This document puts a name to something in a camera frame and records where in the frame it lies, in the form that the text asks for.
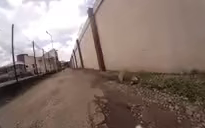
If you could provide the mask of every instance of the concrete wall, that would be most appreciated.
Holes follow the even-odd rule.
[[[75,55],[76,55],[76,60],[77,60],[77,66],[78,68],[81,68],[81,61],[80,61],[80,57],[79,57],[79,50],[76,48],[75,50]]]
[[[90,25],[88,25],[82,39],[80,40],[80,47],[85,68],[99,69]]]
[[[95,18],[107,70],[205,70],[205,0],[104,0]],[[91,27],[80,47],[98,69]]]

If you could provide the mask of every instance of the dirt road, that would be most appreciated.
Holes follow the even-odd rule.
[[[186,119],[179,123],[176,112],[162,109],[157,103],[160,100],[151,100],[150,96],[154,95],[136,90],[133,86],[118,84],[103,73],[67,69],[0,107],[0,126],[135,128],[140,124],[143,128],[191,127]]]
[[[51,76],[0,108],[1,127],[89,128],[94,95],[103,95],[91,88],[93,79],[72,70]]]

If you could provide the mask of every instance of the weeds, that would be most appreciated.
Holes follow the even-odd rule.
[[[190,102],[205,103],[205,74],[179,75],[140,73],[142,86],[186,97]]]

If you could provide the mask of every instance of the cloud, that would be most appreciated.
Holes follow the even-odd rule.
[[[60,59],[68,60],[79,28],[87,18],[87,4],[86,0],[0,0],[0,65],[11,61],[13,23],[16,55],[32,55],[32,40],[49,51],[52,46],[48,31]]]

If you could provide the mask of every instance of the white building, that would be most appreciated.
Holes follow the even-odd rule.
[[[46,72],[57,71],[59,68],[57,51],[55,49],[50,50],[41,57],[35,58],[28,54],[20,54],[17,55],[17,61],[23,62],[26,65],[27,72],[33,74],[44,74]]]

